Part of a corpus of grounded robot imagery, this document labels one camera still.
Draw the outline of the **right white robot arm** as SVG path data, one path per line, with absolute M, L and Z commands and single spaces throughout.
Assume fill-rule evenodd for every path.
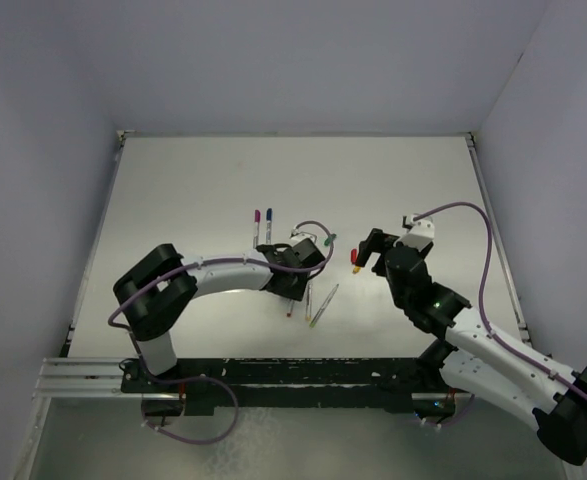
M 532 428 L 556 457 L 587 459 L 587 367 L 564 365 L 490 324 L 466 298 L 432 280 L 430 236 L 401 237 L 374 228 L 358 246 L 356 268 L 379 256 L 373 273 L 387 280 L 394 305 L 435 337 L 435 357 L 418 366 L 429 391 L 446 385 L 510 413 Z

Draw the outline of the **purple pen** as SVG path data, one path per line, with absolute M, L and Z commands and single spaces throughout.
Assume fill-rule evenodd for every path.
M 261 212 L 260 210 L 254 210 L 253 218 L 253 237 L 252 237 L 252 248 L 256 249 L 259 245 L 260 236 L 260 223 L 261 223 Z

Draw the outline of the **yellow pen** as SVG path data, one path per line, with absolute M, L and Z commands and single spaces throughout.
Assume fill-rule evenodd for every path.
M 310 323 L 312 319 L 313 285 L 308 282 L 305 293 L 305 320 Z

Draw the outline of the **green pen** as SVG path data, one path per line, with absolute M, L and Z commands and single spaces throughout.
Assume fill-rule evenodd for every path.
M 333 300 L 335 294 L 337 293 L 337 290 L 338 289 L 339 289 L 339 285 L 336 284 L 332 288 L 332 290 L 329 292 L 329 294 L 327 295 L 327 297 L 325 298 L 325 300 L 323 301 L 323 303 L 320 305 L 320 307 L 317 310 L 317 312 L 315 313 L 315 315 L 310 320 L 310 322 L 309 322 L 309 327 L 310 328 L 314 328 L 316 326 L 316 324 L 319 322 L 320 318 L 324 315 L 324 312 L 329 307 L 329 305 L 330 305 L 331 301 Z

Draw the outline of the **green pen cap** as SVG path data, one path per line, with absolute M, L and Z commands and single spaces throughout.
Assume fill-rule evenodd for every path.
M 330 234 L 326 240 L 324 241 L 324 246 L 330 246 L 332 244 L 332 242 L 334 241 L 334 239 L 336 238 L 336 234 L 332 233 Z

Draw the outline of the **red pen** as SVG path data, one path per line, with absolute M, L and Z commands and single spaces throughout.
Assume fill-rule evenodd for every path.
M 287 317 L 292 317 L 293 311 L 294 311 L 294 307 L 295 307 L 295 300 L 290 300 L 288 307 L 287 307 L 287 312 L 286 312 L 286 316 Z

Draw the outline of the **blue pen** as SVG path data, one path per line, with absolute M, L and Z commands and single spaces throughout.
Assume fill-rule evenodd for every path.
M 267 222 L 267 220 L 266 220 L 265 243 L 267 245 L 271 245 L 272 244 L 272 221 L 271 222 Z

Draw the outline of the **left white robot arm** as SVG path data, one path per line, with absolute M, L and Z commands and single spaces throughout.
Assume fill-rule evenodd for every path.
M 234 256 L 185 257 L 161 244 L 113 286 L 122 326 L 144 362 L 144 381 L 157 392 L 179 378 L 170 331 L 187 305 L 200 297 L 231 291 L 265 291 L 283 299 L 303 299 L 313 273 L 327 257 L 309 238 L 259 245 Z

